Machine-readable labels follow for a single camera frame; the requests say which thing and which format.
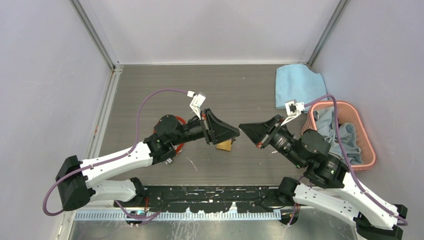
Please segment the brass padlock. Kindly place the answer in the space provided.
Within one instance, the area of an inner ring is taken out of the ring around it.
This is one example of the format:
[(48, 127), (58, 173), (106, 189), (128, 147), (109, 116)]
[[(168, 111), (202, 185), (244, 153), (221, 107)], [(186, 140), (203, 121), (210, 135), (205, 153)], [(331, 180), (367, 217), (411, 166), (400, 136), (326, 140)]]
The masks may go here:
[(232, 146), (235, 140), (236, 140), (235, 138), (232, 138), (232, 139), (220, 142), (216, 145), (215, 148), (220, 151), (231, 152)]

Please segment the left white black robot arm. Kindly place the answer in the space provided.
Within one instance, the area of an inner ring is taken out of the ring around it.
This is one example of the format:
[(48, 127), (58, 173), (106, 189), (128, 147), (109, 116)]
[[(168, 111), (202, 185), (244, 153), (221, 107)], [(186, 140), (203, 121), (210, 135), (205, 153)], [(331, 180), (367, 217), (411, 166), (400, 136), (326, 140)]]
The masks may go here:
[(90, 202), (104, 200), (141, 206), (146, 193), (138, 178), (122, 182), (109, 179), (171, 160), (177, 155), (179, 145), (199, 139), (205, 139), (208, 145), (217, 145), (238, 136), (238, 128), (217, 118), (209, 108), (186, 123), (174, 115), (164, 115), (154, 126), (153, 133), (135, 146), (91, 159), (67, 157), (55, 177), (62, 209), (73, 211)]

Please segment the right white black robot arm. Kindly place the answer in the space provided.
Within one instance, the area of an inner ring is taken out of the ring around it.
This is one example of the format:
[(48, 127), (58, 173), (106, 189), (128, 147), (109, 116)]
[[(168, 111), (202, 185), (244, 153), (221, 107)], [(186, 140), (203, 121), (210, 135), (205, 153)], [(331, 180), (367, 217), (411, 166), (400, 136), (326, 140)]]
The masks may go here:
[(298, 169), (316, 189), (292, 177), (284, 177), (276, 194), (283, 205), (305, 205), (332, 215), (356, 229), (367, 240), (400, 240), (398, 221), (407, 216), (402, 204), (391, 204), (354, 179), (352, 171), (330, 153), (331, 145), (314, 129), (296, 139), (275, 115), (264, 122), (241, 123), (239, 128), (263, 149), (271, 146)]

